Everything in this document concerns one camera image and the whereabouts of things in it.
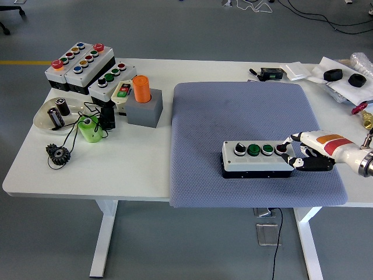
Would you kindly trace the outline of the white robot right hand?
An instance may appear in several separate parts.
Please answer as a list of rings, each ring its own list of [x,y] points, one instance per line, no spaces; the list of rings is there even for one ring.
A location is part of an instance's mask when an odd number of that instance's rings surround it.
[[[293,157],[287,153],[287,147],[294,141],[300,142],[304,158]],[[362,145],[328,131],[309,131],[290,135],[282,144],[275,147],[291,167],[304,172],[325,172],[333,169],[336,163],[347,164],[353,172],[363,176],[372,176],[372,131]]]

